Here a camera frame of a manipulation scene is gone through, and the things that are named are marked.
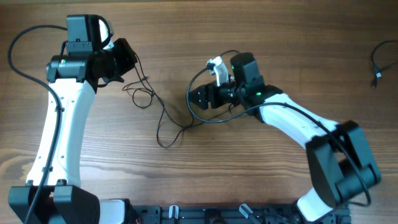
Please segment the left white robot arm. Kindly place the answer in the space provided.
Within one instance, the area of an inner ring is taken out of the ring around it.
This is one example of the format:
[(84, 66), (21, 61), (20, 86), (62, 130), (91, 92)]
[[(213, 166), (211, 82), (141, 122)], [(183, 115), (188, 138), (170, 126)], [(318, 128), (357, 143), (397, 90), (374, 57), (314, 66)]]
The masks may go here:
[(11, 187), (9, 206), (24, 223), (140, 223), (128, 199), (101, 200), (83, 190), (80, 155), (96, 92), (137, 63), (127, 40), (113, 40), (99, 15), (67, 17), (68, 39), (47, 64), (49, 92), (39, 151), (23, 186)]

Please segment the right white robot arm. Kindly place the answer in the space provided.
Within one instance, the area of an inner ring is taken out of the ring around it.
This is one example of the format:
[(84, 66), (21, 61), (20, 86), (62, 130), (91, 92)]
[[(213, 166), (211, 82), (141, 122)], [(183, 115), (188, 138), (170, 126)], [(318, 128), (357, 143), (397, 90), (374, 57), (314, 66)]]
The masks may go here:
[(381, 172), (359, 124), (325, 119), (296, 104), (280, 88), (265, 83), (252, 53), (235, 52), (229, 65), (221, 57), (212, 58), (205, 69), (215, 80), (188, 86), (189, 109), (242, 106), (244, 114), (279, 129), (307, 155), (312, 188), (289, 206), (288, 214), (257, 218), (244, 204), (239, 207), (244, 218), (253, 223), (273, 218), (286, 223), (343, 223), (342, 212), (355, 196), (369, 196), (370, 188), (380, 183)]

